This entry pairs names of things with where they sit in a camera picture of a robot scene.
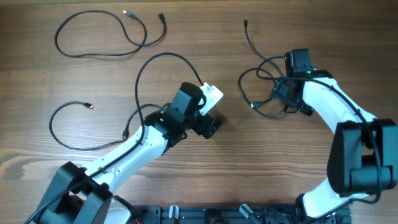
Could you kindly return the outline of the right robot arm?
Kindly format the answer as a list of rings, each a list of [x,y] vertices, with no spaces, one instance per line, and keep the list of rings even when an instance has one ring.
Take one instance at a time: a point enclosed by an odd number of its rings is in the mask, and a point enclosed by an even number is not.
[[[271,97],[308,116],[317,112],[333,132],[326,179],[299,197],[303,220],[321,220],[351,202],[376,203],[397,185],[397,124],[358,106],[328,71],[312,65],[307,49],[283,58],[286,76]]]

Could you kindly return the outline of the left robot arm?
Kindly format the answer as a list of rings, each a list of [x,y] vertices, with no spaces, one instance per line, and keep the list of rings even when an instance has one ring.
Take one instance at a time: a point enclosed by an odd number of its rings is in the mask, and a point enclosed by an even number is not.
[[[34,223],[126,223],[131,212],[114,193],[142,166],[163,155],[194,130],[206,139],[221,125],[208,113],[224,98],[214,85],[181,84],[172,102],[147,115],[143,125],[120,146],[81,167],[72,162],[54,175]]]

